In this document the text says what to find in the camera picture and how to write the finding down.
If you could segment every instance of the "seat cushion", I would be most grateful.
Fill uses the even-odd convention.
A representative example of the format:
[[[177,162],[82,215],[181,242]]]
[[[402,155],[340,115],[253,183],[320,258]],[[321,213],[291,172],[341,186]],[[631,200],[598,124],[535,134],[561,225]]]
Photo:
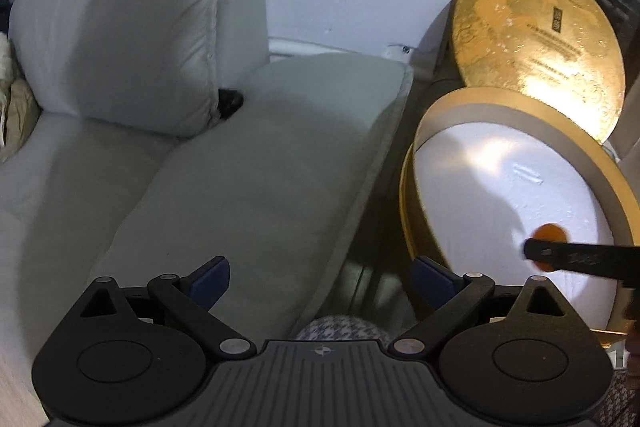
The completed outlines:
[[[217,121],[217,0],[16,0],[12,38],[45,110],[194,136]]]
[[[167,158],[92,277],[142,285],[224,255],[212,313],[258,345],[298,331],[337,277],[411,79],[355,54],[260,68],[232,118]]]
[[[175,139],[44,112],[0,165],[0,353],[31,362]]]

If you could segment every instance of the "crosshair logo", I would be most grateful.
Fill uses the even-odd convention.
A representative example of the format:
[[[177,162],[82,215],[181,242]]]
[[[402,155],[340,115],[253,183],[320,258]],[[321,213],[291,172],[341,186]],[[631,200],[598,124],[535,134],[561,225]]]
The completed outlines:
[[[333,349],[331,349],[331,347],[326,347],[326,346],[320,346],[320,347],[316,347],[316,349],[314,349],[314,353],[316,355],[320,355],[321,357],[324,358],[325,355],[328,355],[329,353],[334,352]]]

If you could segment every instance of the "orange round object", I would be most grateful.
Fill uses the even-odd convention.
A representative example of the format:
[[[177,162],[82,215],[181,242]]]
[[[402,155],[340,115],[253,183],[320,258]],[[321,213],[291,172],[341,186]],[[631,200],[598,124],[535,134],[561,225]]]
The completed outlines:
[[[531,236],[533,239],[539,239],[540,241],[554,241],[556,243],[568,243],[566,231],[559,225],[554,223],[545,223],[541,227],[538,227]],[[539,261],[533,261],[533,263],[545,272],[555,271],[550,264],[540,263]]]

